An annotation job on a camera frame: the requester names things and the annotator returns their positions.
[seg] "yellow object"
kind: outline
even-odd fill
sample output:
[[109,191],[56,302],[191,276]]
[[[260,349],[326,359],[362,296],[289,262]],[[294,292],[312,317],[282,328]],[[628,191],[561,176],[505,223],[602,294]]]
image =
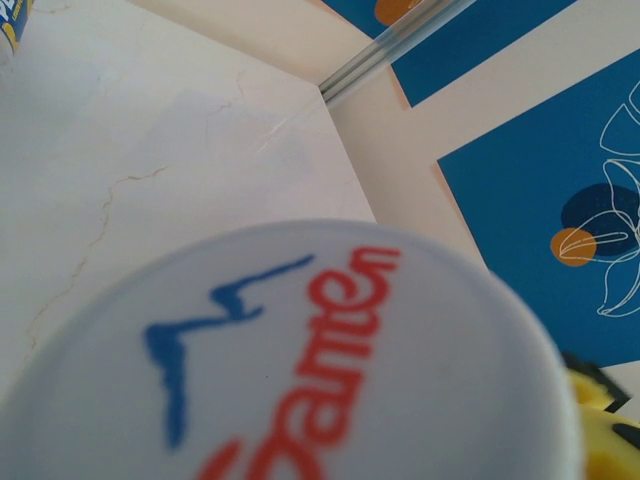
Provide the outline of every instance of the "yellow object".
[[640,424],[592,407],[580,410],[587,480],[640,480]]
[[586,448],[586,480],[640,480],[640,424],[605,412],[613,402],[592,378],[569,370],[580,405]]
[[569,378],[580,405],[605,410],[613,403],[614,398],[609,395],[607,388],[595,382],[591,377],[569,370]]

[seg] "blue rectangle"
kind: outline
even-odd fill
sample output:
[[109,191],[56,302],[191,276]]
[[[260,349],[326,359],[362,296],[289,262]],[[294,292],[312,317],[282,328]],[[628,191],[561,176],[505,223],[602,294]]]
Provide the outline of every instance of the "blue rectangle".
[[561,350],[640,360],[640,50],[440,160],[488,267]]
[[[416,106],[575,1],[478,0],[394,63],[407,100]],[[385,29],[376,0],[324,2],[371,37]]]

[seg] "crack in wall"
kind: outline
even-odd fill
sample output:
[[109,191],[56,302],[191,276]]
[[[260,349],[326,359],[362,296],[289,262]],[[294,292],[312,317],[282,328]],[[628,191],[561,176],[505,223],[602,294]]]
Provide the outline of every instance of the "crack in wall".
[[29,322],[29,326],[26,329],[27,337],[30,340],[29,352],[25,355],[25,357],[24,357],[24,359],[22,361],[22,366],[20,367],[19,370],[22,370],[23,366],[26,364],[27,360],[29,359],[29,357],[33,353],[34,349],[38,345],[38,332],[40,330],[42,317],[44,317],[45,313],[47,313],[49,308],[54,303],[56,303],[59,299],[61,299],[61,298],[65,297],[66,295],[68,295],[74,289],[74,287],[77,284],[78,277],[83,272],[83,270],[84,270],[85,266],[87,265],[87,263],[89,263],[89,257],[91,255],[91,251],[95,248],[95,246],[98,243],[100,243],[102,241],[102,239],[104,238],[105,234],[107,233],[107,227],[109,226],[109,221],[111,219],[111,205],[113,204],[113,201],[114,201],[114,198],[115,198],[115,189],[119,185],[122,185],[123,183],[134,182],[134,181],[137,182],[137,181],[140,181],[140,180],[147,180],[149,178],[153,178],[153,177],[157,176],[159,173],[161,173],[164,170],[166,170],[167,168],[169,168],[169,165],[166,165],[164,167],[158,168],[157,170],[153,171],[152,173],[150,173],[148,175],[142,175],[142,176],[129,175],[129,176],[125,177],[125,178],[121,178],[120,180],[116,181],[113,185],[111,185],[108,188],[109,196],[107,198],[107,201],[102,204],[102,208],[100,209],[100,211],[102,213],[102,227],[100,229],[100,233],[89,244],[89,246],[87,247],[87,252],[86,252],[85,256],[76,265],[76,268],[74,269],[73,273],[71,274],[71,281],[69,282],[69,286],[66,289],[64,289],[63,291],[61,291],[61,292],[57,293],[56,295],[54,295],[53,297],[51,297],[42,306],[42,308],[40,310],[38,310],[38,313],[36,313],[36,315]]

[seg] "dark blue circle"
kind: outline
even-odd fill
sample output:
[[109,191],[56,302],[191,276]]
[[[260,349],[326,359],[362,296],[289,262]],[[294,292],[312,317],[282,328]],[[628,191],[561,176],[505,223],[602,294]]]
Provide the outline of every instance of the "dark blue circle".
[[564,228],[582,228],[591,235],[625,232],[627,238],[612,243],[600,244],[596,248],[596,255],[614,257],[622,255],[638,245],[632,229],[615,214],[602,215],[594,218],[582,226],[598,213],[611,210],[611,190],[615,196],[616,209],[626,213],[634,225],[638,224],[638,207],[640,198],[638,192],[618,185],[597,183],[583,188],[573,195],[562,208],[561,221]]

